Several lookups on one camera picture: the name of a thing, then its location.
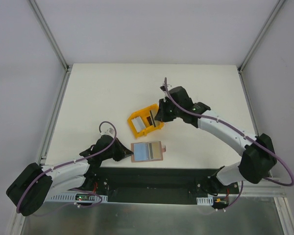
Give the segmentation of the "gold card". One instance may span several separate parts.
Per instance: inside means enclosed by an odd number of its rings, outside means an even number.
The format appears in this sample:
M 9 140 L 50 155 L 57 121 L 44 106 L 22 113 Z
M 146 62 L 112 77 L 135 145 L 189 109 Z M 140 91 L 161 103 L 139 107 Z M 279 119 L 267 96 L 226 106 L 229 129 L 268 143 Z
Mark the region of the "gold card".
M 156 117 L 156 114 L 157 114 L 157 110 L 155 109 L 152 109 L 149 111 L 149 116 L 150 116 L 150 120 L 151 120 L 151 125 L 153 127 L 158 127 L 160 126 L 161 122 L 156 120 L 155 117 Z
M 148 144 L 149 149 L 149 159 L 150 160 L 162 160 L 163 152 L 162 145 L 160 141 L 152 141 Z

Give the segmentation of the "yellow plastic bin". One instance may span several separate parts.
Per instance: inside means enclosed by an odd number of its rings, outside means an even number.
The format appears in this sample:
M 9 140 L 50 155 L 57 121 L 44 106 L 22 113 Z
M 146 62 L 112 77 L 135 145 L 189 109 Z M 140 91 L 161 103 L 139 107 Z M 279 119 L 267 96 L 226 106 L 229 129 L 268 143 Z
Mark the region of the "yellow plastic bin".
M 134 138 L 144 137 L 156 130 L 161 130 L 164 123 L 157 121 L 155 116 L 159 110 L 157 104 L 152 104 L 146 108 L 133 112 L 127 119 L 129 128 Z

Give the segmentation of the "brown leather card holder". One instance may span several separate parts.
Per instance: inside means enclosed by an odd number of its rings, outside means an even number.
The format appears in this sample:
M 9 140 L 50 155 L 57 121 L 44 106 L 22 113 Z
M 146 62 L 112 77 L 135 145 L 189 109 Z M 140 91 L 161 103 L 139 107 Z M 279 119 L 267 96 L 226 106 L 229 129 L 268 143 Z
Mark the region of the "brown leather card holder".
M 150 141 L 149 142 L 136 142 L 136 143 L 131 144 L 131 151 L 133 152 L 133 155 L 131 156 L 131 161 L 133 163 L 159 161 L 159 160 L 150 160 L 149 159 L 149 149 L 148 149 L 149 143 L 150 143 Z M 166 146 L 162 145 L 163 154 L 166 152 L 166 150 L 167 150 Z

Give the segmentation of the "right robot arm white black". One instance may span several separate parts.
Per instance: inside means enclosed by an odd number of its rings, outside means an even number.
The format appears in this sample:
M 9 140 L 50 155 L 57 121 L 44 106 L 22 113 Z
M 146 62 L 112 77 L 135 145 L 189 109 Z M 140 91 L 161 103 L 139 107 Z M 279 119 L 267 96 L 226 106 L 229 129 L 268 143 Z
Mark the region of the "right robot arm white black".
M 236 132 L 229 126 L 222 124 L 217 113 L 211 110 L 208 105 L 202 102 L 192 102 L 183 87 L 175 87 L 169 93 L 170 97 L 159 100 L 159 109 L 155 120 L 170 122 L 180 118 L 185 123 L 214 135 L 241 156 L 240 162 L 220 167 L 201 183 L 204 191 L 209 194 L 222 193 L 231 183 L 244 180 L 257 184 L 275 166 L 277 160 L 262 149 L 265 147 L 274 151 L 271 138 L 268 135 L 254 136 L 248 140 L 242 135 L 242 131 Z

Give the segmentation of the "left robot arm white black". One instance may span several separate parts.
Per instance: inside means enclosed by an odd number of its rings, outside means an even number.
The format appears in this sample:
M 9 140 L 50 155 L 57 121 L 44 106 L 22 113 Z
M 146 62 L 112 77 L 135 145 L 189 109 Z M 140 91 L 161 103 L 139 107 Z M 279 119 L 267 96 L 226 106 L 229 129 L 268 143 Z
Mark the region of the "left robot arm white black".
M 119 162 L 133 152 L 117 138 L 102 135 L 95 144 L 79 153 L 79 158 L 57 166 L 29 164 L 8 187 L 6 195 L 23 216 L 34 214 L 45 202 L 59 193 L 81 188 L 90 190 L 95 171 L 102 162 Z

